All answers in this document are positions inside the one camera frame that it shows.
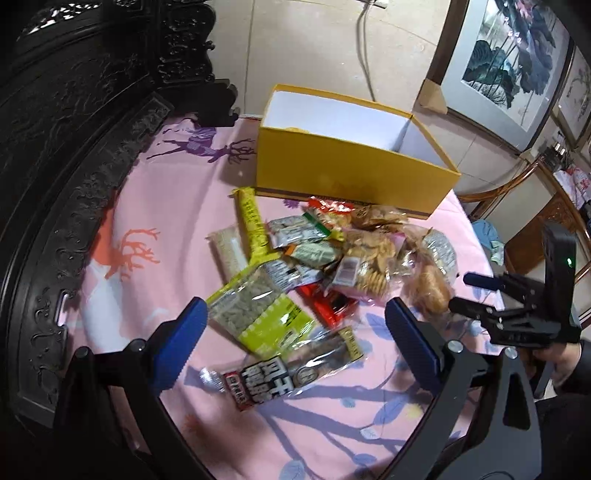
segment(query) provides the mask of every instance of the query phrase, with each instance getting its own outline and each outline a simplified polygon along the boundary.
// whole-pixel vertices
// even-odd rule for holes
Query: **framed painting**
[[[583,54],[575,48],[554,114],[571,148],[583,146],[589,137],[591,118],[591,68]]]
[[[469,0],[441,81],[447,106],[524,151],[561,93],[573,49],[540,0]]]

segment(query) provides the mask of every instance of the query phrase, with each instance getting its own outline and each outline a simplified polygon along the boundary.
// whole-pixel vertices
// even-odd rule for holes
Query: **yellow box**
[[[380,203],[428,217],[461,174],[411,113],[276,85],[258,137],[257,193]]]

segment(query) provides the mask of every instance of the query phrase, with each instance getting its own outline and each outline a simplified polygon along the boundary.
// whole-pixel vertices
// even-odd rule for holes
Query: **gray wire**
[[[356,24],[356,43],[357,43],[357,58],[365,76],[365,82],[368,85],[371,99],[375,102],[374,87],[371,82],[371,75],[369,73],[368,62],[368,45],[367,45],[367,19],[369,15],[369,8],[374,4],[375,0],[366,0],[363,10],[359,14]]]

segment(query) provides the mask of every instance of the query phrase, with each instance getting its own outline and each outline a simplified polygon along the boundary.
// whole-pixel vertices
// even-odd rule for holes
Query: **bed sheet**
[[[258,121],[250,119],[240,119],[233,128],[199,128],[191,119],[162,127],[107,211],[79,298],[66,308],[72,349],[120,350],[176,318],[193,296],[207,298],[223,285],[206,235],[238,221],[230,193],[255,183],[257,131]],[[286,165],[285,174],[293,167]],[[266,220],[301,212],[297,201],[257,201]],[[460,272],[457,295],[503,308],[497,293],[462,282],[467,271],[492,272],[453,192],[428,220],[413,222],[435,227],[451,240]],[[363,306],[358,317],[356,335],[365,360],[296,397],[246,413],[224,395],[208,392],[199,379],[203,367],[246,361],[240,347],[206,329],[175,386],[161,399],[215,477],[371,479],[390,463],[431,395],[400,357],[383,309]],[[445,335],[460,338],[474,351],[500,350],[478,322],[452,322]],[[146,448],[120,389],[113,389],[113,397],[130,441]],[[465,432],[474,405],[469,394],[453,436]]]

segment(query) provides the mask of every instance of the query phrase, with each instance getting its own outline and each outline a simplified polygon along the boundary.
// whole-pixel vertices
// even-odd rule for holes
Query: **black sleeve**
[[[581,358],[557,393],[591,395],[591,342],[581,339]]]

